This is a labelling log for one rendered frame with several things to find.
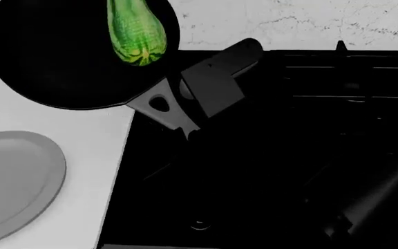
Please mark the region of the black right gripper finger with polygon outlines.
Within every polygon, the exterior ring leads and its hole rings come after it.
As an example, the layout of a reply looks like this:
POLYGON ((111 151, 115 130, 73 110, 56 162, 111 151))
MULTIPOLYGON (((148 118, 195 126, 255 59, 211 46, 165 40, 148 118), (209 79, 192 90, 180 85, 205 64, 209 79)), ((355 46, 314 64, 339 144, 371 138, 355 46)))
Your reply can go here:
POLYGON ((244 99, 245 95, 232 77, 243 66, 238 55, 221 51, 181 72, 188 89, 208 118, 244 99))

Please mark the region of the black frying pan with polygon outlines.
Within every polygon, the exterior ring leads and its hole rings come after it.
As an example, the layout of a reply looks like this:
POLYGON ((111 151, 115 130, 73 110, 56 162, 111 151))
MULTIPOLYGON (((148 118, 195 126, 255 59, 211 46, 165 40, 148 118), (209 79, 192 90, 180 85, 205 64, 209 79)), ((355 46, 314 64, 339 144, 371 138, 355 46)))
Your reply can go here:
POLYGON ((123 62, 108 32, 107 0, 0 0, 0 78, 23 97, 58 109, 126 105, 185 134, 198 125, 176 91, 180 27, 169 0, 144 0, 168 46, 147 66, 123 62))

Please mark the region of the black gas stove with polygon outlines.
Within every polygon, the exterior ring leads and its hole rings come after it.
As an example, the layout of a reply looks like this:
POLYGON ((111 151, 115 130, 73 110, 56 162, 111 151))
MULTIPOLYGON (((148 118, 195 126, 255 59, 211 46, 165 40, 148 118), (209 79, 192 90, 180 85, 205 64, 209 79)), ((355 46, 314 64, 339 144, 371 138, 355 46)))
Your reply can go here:
POLYGON ((96 249, 398 249, 398 51, 268 51, 183 141, 134 117, 96 249))

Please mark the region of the black stove grate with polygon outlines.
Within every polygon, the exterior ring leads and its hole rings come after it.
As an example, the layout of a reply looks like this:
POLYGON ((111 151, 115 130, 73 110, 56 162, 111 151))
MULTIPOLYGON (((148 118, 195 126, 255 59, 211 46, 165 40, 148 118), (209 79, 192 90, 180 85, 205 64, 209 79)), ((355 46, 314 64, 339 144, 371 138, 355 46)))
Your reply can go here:
POLYGON ((269 50, 270 64, 296 98, 398 100, 398 50, 269 50))

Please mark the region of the black stove knob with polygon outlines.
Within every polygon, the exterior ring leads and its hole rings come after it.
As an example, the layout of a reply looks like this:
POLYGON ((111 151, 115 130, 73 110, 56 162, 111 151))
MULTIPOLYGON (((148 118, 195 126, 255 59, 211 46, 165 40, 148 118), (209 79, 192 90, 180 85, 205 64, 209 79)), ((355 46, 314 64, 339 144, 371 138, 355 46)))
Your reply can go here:
POLYGON ((189 224, 189 227, 192 230, 197 230, 197 231, 204 231, 208 230, 211 227, 212 223, 210 221, 192 221, 189 224))

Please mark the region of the grey oval plate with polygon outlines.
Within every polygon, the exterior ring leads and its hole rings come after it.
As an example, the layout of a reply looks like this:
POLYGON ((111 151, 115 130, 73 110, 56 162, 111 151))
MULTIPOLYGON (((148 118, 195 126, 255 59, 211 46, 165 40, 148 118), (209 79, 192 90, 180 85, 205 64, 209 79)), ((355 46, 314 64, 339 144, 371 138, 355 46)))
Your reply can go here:
POLYGON ((22 230, 50 207, 66 180, 56 142, 30 131, 0 131, 0 240, 22 230))

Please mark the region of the green striped squash vegetable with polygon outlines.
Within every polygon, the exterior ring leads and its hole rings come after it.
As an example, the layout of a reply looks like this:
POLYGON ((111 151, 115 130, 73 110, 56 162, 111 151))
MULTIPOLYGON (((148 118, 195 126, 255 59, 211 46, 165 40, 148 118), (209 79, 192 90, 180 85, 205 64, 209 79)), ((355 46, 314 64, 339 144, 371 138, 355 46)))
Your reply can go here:
POLYGON ((167 35, 146 0, 106 0, 113 50, 131 66, 148 66, 165 54, 167 35))

